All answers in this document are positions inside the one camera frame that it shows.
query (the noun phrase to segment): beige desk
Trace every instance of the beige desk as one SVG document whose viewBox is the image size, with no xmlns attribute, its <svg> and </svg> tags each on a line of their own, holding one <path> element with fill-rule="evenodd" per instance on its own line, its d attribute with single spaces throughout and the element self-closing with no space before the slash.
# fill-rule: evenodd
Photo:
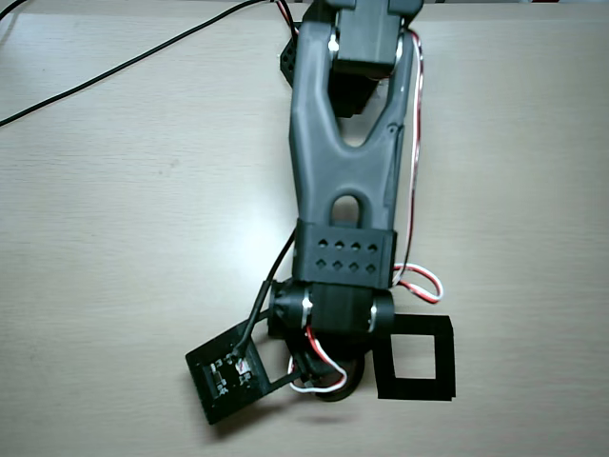
<svg viewBox="0 0 609 457">
<path fill-rule="evenodd" d="M 0 24 L 0 117 L 225 7 L 32 1 Z M 0 129 L 2 457 L 607 454 L 609 8 L 426 6 L 414 27 L 412 260 L 447 296 L 396 299 L 452 317 L 457 399 L 379 401 L 369 367 L 339 404 L 286 388 L 206 425 L 184 355 L 246 318 L 296 218 L 265 5 Z M 397 343 L 399 372 L 433 374 L 431 350 Z M 281 344 L 263 356 L 279 375 Z"/>
</svg>

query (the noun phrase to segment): black cable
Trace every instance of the black cable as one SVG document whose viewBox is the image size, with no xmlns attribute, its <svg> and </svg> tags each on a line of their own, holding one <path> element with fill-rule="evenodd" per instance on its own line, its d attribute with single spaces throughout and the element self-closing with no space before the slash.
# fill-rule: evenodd
<svg viewBox="0 0 609 457">
<path fill-rule="evenodd" d="M 8 5 L 6 8 L 4 8 L 2 10 L 2 12 L 0 12 L 0 21 L 2 19 L 4 19 L 7 14 L 9 14 L 11 11 L 13 11 L 15 8 L 17 8 L 19 5 L 21 5 L 22 3 L 26 3 L 28 0 L 15 0 L 14 2 L 12 2 L 10 5 Z"/>
<path fill-rule="evenodd" d="M 287 24 L 292 32 L 292 40 L 294 40 L 294 44 L 296 45 L 298 43 L 298 32 L 296 31 L 296 24 L 294 23 L 294 18 L 292 17 L 292 11 L 289 10 L 289 6 L 285 0 L 277 1 L 281 3 L 285 9 L 285 14 L 287 14 Z"/>
<path fill-rule="evenodd" d="M 268 294 L 268 290 L 270 289 L 271 282 L 273 281 L 273 278 L 275 277 L 275 274 L 279 269 L 279 265 L 282 264 L 282 261 L 284 260 L 284 257 L 287 254 L 287 250 L 290 246 L 292 246 L 295 236 L 296 229 L 292 230 L 292 234 L 289 235 L 289 238 L 285 242 L 284 248 L 279 253 L 279 256 L 277 256 L 277 259 L 275 260 L 275 263 L 268 272 L 265 281 L 260 286 L 260 290 L 258 291 L 256 300 L 254 301 L 254 306 L 252 307 L 251 312 L 249 313 L 249 317 L 247 318 L 247 324 L 246 329 L 244 330 L 244 334 L 241 335 L 241 340 L 239 340 L 239 343 L 237 343 L 235 345 L 235 348 L 232 350 L 233 355 L 235 355 L 236 357 L 243 357 L 244 355 L 244 351 L 247 348 L 247 344 L 249 342 L 249 337 L 251 336 L 251 332 L 254 329 L 256 322 L 258 321 L 260 309 L 263 307 L 263 303 L 265 302 L 266 295 Z"/>
<path fill-rule="evenodd" d="M 26 0 L 17 0 L 16 2 L 12 3 L 7 9 L 2 11 L 2 14 L 4 14 L 4 15 L 8 14 L 7 12 L 5 14 L 5 11 L 14 9 L 17 6 L 17 5 L 15 5 L 15 3 L 17 3 L 17 4 L 20 2 L 23 3 L 24 1 L 26 1 Z M 113 69 L 100 74 L 99 76 L 95 76 L 94 78 L 89 79 L 87 82 L 80 84 L 80 85 L 76 86 L 75 88 L 66 90 L 65 92 L 52 96 L 52 97 L 48 98 L 47 100 L 37 103 L 36 105 L 33 105 L 27 109 L 24 109 L 23 111 L 19 111 L 16 114 L 13 114 L 12 116 L 0 121 L 0 128 L 4 127 L 6 124 L 10 124 L 11 122 L 16 121 L 17 119 L 21 119 L 22 117 L 27 116 L 28 114 L 31 114 L 31 113 L 39 110 L 40 108 L 44 108 L 44 107 L 50 105 L 51 103 L 54 103 L 58 100 L 69 97 L 82 89 L 86 89 L 90 86 L 93 86 L 94 84 L 99 83 L 103 79 L 106 79 L 109 76 L 111 76 L 115 73 L 118 73 L 119 71 L 124 70 L 127 67 L 130 67 L 131 65 L 140 62 L 141 60 L 146 59 L 147 57 L 149 57 L 152 54 L 155 54 L 159 50 L 163 50 L 163 49 L 177 43 L 178 41 L 186 38 L 187 36 L 190 36 L 192 33 L 195 33 L 199 30 L 204 29 L 207 26 L 211 26 L 212 24 L 215 24 L 216 22 L 218 22 L 221 19 L 224 19 L 225 17 L 232 14 L 233 12 L 241 10 L 245 7 L 249 7 L 250 5 L 255 5 L 256 3 L 262 3 L 264 1 L 267 1 L 267 0 L 247 0 L 243 3 L 240 3 L 239 5 L 235 5 L 234 7 L 229 8 L 228 10 L 226 10 L 224 12 L 221 12 L 217 16 L 212 17 L 211 19 L 204 22 L 203 24 L 193 27 L 192 29 L 189 29 L 187 31 L 184 31 L 184 32 L 180 33 L 179 35 L 174 36 L 173 38 L 167 40 L 165 43 L 160 44 L 156 48 L 147 50 L 146 52 L 138 55 L 137 57 L 133 57 L 131 60 L 127 60 L 125 63 L 118 65 L 118 66 L 114 67 Z"/>
</svg>

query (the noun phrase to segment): robotic arm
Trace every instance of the robotic arm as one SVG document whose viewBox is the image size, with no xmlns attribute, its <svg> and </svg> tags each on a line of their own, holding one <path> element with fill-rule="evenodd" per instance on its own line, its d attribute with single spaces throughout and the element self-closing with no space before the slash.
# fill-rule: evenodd
<svg viewBox="0 0 609 457">
<path fill-rule="evenodd" d="M 407 27 L 421 7 L 422 0 L 316 0 L 285 48 L 281 70 L 293 87 L 289 141 L 299 218 L 249 319 L 187 354 L 211 424 L 288 384 L 341 400 L 362 379 L 370 350 L 379 398 L 455 396 L 450 318 L 395 314 L 389 291 L 405 265 L 394 263 L 394 218 L 418 42 Z M 336 117 L 361 112 L 384 78 L 389 89 L 382 114 L 362 145 L 347 145 Z M 344 196 L 358 206 L 349 221 L 333 217 Z M 276 282 L 292 242 L 292 277 Z M 269 292 L 268 310 L 261 311 Z M 264 319 L 269 336 L 285 340 L 291 354 L 287 375 L 274 383 L 251 340 Z M 392 334 L 434 336 L 435 379 L 396 378 Z"/>
</svg>

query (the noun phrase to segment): black bracket with holes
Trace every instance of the black bracket with holes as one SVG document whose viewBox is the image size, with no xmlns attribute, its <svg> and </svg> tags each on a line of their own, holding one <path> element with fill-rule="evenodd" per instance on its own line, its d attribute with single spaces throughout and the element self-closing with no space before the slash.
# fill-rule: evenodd
<svg viewBox="0 0 609 457">
<path fill-rule="evenodd" d="M 295 23 L 296 27 L 300 27 L 300 22 Z M 296 66 L 296 44 L 290 38 L 285 45 L 284 50 L 280 55 L 279 70 L 285 77 L 287 83 L 292 86 L 294 84 L 294 67 Z"/>
<path fill-rule="evenodd" d="M 296 226 L 292 273 L 298 281 L 388 288 L 396 232 L 308 224 Z"/>
</svg>

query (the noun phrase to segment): white wire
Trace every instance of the white wire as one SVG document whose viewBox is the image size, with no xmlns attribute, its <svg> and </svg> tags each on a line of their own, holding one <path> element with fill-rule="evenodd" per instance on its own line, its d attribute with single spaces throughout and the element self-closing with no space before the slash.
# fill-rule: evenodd
<svg viewBox="0 0 609 457">
<path fill-rule="evenodd" d="M 412 153 L 411 153 L 411 161 L 410 161 L 410 183 L 408 185 L 408 205 L 412 207 L 414 203 L 414 193 L 415 187 L 417 186 L 417 165 L 419 163 L 419 150 L 421 147 L 421 136 L 419 132 L 419 116 L 421 115 L 421 96 L 422 96 L 422 50 L 421 50 L 421 40 L 419 36 L 412 32 L 412 41 L 414 44 L 414 49 L 417 55 L 417 79 L 415 81 L 415 94 L 414 94 L 414 104 L 413 104 L 413 114 L 412 114 Z M 406 253 L 404 255 L 404 261 L 408 260 L 408 251 L 409 251 L 409 240 L 412 237 L 412 214 L 411 208 L 408 208 L 408 217 L 406 220 Z M 393 277 L 393 286 L 397 286 L 402 279 L 402 275 L 404 272 L 404 264 L 401 264 L 402 267 L 400 271 L 396 273 Z"/>
<path fill-rule="evenodd" d="M 431 281 L 436 287 L 436 294 L 434 295 L 429 290 L 422 288 L 421 286 L 417 286 L 416 284 L 408 283 L 408 285 L 413 289 L 411 290 L 415 295 L 424 295 L 427 298 L 440 302 L 440 300 L 444 296 L 444 286 L 442 285 L 442 281 L 438 276 L 436 276 L 432 271 L 425 267 L 421 267 L 417 264 L 406 264 L 404 267 L 403 264 L 395 264 L 394 268 L 403 268 L 404 271 L 414 271 L 415 273 L 419 273 L 423 277 L 427 278 Z"/>
<path fill-rule="evenodd" d="M 337 364 L 332 359 L 330 359 L 330 357 L 325 353 L 324 349 L 322 348 L 322 345 L 320 345 L 320 342 L 317 340 L 317 338 L 315 338 L 315 344 L 317 345 L 318 351 L 323 355 L 324 361 L 327 362 L 329 365 L 331 365 L 339 373 L 341 373 L 341 376 L 342 376 L 341 381 L 339 381 L 337 384 L 330 386 L 330 387 L 298 387 L 294 383 L 290 383 L 289 386 L 292 387 L 293 390 L 296 390 L 299 393 L 330 393 L 330 392 L 339 390 L 340 388 L 343 388 L 344 385 L 346 384 L 346 379 L 347 379 L 346 371 L 344 369 L 342 369 L 339 364 Z M 290 356 L 289 362 L 287 363 L 287 374 L 290 374 L 292 372 L 293 364 L 294 364 L 294 359 L 293 359 L 293 357 Z"/>
</svg>

